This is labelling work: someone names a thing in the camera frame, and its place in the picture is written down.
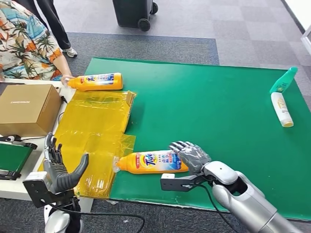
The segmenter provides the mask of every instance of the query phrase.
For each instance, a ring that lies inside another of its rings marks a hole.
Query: gray robot glove
[[[202,173],[204,165],[211,161],[211,157],[201,147],[191,142],[173,142],[169,148],[177,153],[192,174]]]
[[[82,156],[80,163],[72,173],[69,174],[63,163],[61,153],[62,144],[56,148],[56,138],[48,133],[45,138],[44,170],[48,173],[52,182],[50,191],[54,194],[72,189],[76,186],[88,165],[89,155]]]

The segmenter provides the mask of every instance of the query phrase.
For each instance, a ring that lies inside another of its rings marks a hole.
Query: robotic arm
[[[251,233],[302,233],[282,217],[265,199],[263,193],[239,171],[220,161],[211,161],[202,148],[190,142],[174,142],[169,147],[193,175],[175,178],[174,174],[163,174],[161,178],[162,190],[188,192],[208,181],[217,201]]]
[[[45,171],[31,172],[23,184],[35,207],[46,206],[45,233],[81,233],[83,230],[81,215],[56,210],[49,205],[81,211],[73,188],[88,167],[89,155],[82,155],[78,167],[69,174],[63,162],[61,147],[62,144],[57,147],[56,138],[48,133],[45,143]]]

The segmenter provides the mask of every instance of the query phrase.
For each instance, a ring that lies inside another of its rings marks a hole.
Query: person's leg
[[[66,52],[68,56],[75,57],[77,53],[71,48],[70,42],[68,39],[67,34],[63,28],[57,15],[53,0],[37,0],[38,5],[42,11],[42,13],[48,20],[53,35],[55,36],[58,45]]]
[[[38,18],[43,25],[45,25],[46,28],[48,28],[47,24],[40,16],[39,12],[37,10],[35,7],[35,4],[34,0],[14,0],[15,2],[22,5],[27,10],[30,11],[31,13],[35,15],[37,18]]]

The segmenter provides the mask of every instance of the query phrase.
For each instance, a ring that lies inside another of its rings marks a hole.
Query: yellow plastic bag
[[[107,198],[115,173],[113,158],[133,152],[135,136],[125,135],[132,92],[76,91],[55,133],[62,143],[68,172],[72,172],[85,152],[89,165],[75,188],[77,195]]]

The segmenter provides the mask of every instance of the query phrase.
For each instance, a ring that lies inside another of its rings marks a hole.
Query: green mat
[[[109,72],[137,93],[126,131],[137,136],[134,151],[191,141],[245,174],[285,217],[311,219],[311,114],[294,81],[284,97],[294,126],[283,128],[269,93],[285,70],[94,58],[86,74]],[[162,191],[160,177],[121,171],[110,198],[213,209],[202,188]]]

